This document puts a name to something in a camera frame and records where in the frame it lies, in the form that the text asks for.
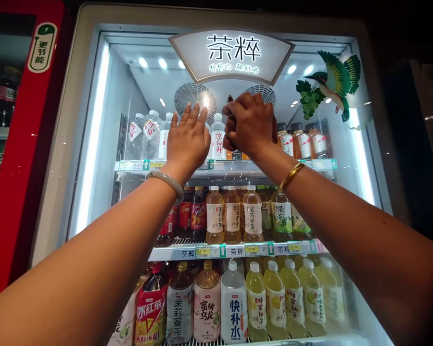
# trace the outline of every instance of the hand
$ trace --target hand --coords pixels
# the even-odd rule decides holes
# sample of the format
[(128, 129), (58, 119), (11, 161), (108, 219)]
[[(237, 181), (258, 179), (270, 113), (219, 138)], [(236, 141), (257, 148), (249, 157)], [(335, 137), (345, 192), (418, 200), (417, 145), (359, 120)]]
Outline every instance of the hand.
[(167, 164), (162, 171), (171, 175), (180, 184), (185, 184), (205, 161), (210, 149), (210, 133), (205, 126), (207, 107), (199, 116), (199, 103), (191, 111), (188, 102), (181, 121), (175, 112), (168, 133)]
[(226, 127), (226, 136), (239, 150), (253, 157), (260, 148), (272, 144), (273, 105), (260, 94), (243, 93), (223, 107), (223, 114), (236, 118), (236, 131)]

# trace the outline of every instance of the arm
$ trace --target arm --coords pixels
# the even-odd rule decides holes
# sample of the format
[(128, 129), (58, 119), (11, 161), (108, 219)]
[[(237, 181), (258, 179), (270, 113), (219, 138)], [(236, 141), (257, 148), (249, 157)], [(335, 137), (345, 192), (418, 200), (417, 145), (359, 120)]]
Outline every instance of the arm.
[[(226, 106), (237, 119), (228, 137), (279, 185), (298, 161), (271, 142), (272, 106), (249, 96)], [(433, 318), (433, 242), (307, 167), (284, 193), (393, 342), (407, 345), (424, 337)]]
[[(182, 186), (210, 145), (206, 108), (199, 120), (198, 111), (188, 105), (179, 127), (175, 113), (168, 137), (162, 171)], [(176, 198), (148, 179), (0, 293), (0, 345), (107, 344)]]

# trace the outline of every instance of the brand sign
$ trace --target brand sign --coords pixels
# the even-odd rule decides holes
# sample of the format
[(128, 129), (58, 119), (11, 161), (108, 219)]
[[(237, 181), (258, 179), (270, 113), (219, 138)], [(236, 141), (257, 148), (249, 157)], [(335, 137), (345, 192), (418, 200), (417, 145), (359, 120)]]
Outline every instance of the brand sign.
[(246, 79), (273, 86), (294, 44), (241, 30), (193, 31), (169, 38), (196, 83)]

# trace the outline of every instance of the light strip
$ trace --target light strip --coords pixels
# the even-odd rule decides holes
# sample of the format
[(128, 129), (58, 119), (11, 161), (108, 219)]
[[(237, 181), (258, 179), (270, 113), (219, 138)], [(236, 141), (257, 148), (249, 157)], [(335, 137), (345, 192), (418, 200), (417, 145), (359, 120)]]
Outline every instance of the light strip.
[(101, 54), (101, 63), (96, 85), (93, 116), (88, 139), (87, 157), (82, 176), (82, 190), (80, 193), (79, 210), (77, 216), (76, 234), (79, 234), (88, 225), (88, 213), (91, 205), (93, 177), (95, 174), (96, 152), (100, 137), (104, 93), (106, 91), (107, 73), (109, 70), (109, 44), (105, 42)]
[[(350, 126), (359, 126), (359, 117), (356, 108), (350, 108)], [(375, 205), (374, 193), (372, 191), (372, 183), (370, 181), (369, 165), (367, 163), (366, 151), (364, 149), (364, 141), (361, 131), (351, 130), (353, 139), (353, 148), (355, 150), (356, 163), (358, 167), (359, 180), (362, 185), (361, 196), (368, 203)]]

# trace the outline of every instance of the dark soda bottle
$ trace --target dark soda bottle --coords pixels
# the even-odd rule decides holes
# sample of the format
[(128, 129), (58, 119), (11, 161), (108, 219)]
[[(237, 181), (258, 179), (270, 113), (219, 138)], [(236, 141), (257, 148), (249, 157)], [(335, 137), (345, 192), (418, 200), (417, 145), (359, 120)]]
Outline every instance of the dark soda bottle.
[(204, 188), (196, 186), (195, 190), (192, 195), (191, 205), (191, 241), (193, 243), (204, 243), (207, 233), (207, 207)]
[(191, 203), (192, 203), (192, 187), (184, 187), (184, 200), (179, 205), (178, 213), (178, 237), (182, 239), (191, 238)]

